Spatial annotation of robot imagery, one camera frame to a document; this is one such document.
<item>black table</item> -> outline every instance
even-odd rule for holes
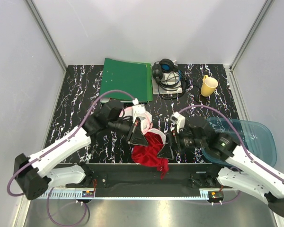
[[[163,132],[169,131],[170,123],[168,118],[172,113],[188,105],[198,104],[199,101],[204,105],[216,108],[229,118],[239,118],[223,65],[186,64],[179,65],[179,68],[193,80],[193,83],[178,100],[167,101],[159,96],[154,96],[153,101],[145,105],[147,111],[152,114],[154,127]],[[102,70],[103,65],[74,65],[68,67],[47,136],[46,146],[66,135],[81,122],[91,102],[99,96]],[[200,97],[199,89],[194,86],[201,87],[203,76],[206,74],[214,77],[219,82],[215,93],[207,99]],[[219,117],[218,114],[205,108],[183,112],[183,115],[188,118],[193,116]],[[64,163],[76,161],[86,163],[133,163],[131,159],[132,149],[133,147],[125,142],[124,135],[107,131],[102,140],[94,141],[90,146],[75,152],[65,159]],[[202,163],[205,161],[201,150],[195,149],[169,162]]]

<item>red cloth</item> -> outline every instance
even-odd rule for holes
[[[148,146],[135,145],[133,148],[132,159],[136,163],[140,163],[143,166],[157,167],[158,171],[161,171],[161,179],[165,173],[168,172],[168,159],[158,158],[157,154],[163,147],[162,138],[160,135],[148,132],[145,135],[148,142]]]

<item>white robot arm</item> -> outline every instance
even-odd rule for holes
[[[175,113],[170,120],[176,124],[172,133],[174,141],[171,142],[177,144],[174,149],[181,152],[184,148],[205,147],[209,155],[241,169],[244,174],[221,166],[218,174],[213,177],[220,185],[232,187],[258,198],[273,212],[284,217],[283,173],[267,165],[249,151],[246,154],[243,147],[231,136],[215,133],[209,122],[203,118],[194,117],[185,122],[184,116]]]
[[[92,139],[104,129],[122,132],[130,144],[147,146],[148,142],[142,131],[150,125],[150,113],[145,110],[144,105],[134,105],[124,112],[126,116],[130,116],[130,119],[123,120],[122,111],[121,102],[110,101],[100,110],[95,111],[81,128],[76,126],[63,138],[29,157],[24,154],[17,156],[14,173],[27,163],[32,163],[15,178],[26,197],[29,200],[36,199],[49,187],[67,184],[92,186],[93,172],[84,163],[54,168],[74,152],[89,145]]]

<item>green folder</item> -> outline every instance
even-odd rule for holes
[[[141,103],[152,101],[151,64],[105,58],[100,95],[114,89],[128,92]],[[127,95],[115,92],[106,95],[101,102],[110,98],[132,101]]]

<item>transparent blue tray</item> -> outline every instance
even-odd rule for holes
[[[236,134],[223,118],[211,117],[206,120],[211,124],[216,132],[224,132],[231,135],[233,138],[238,139]],[[238,131],[247,149],[268,165],[274,166],[276,163],[276,148],[275,141],[270,130],[266,126],[257,122],[236,119],[229,120]],[[202,149],[202,152],[205,158],[207,158],[210,162],[231,166],[226,162],[211,157],[206,153],[204,148]]]

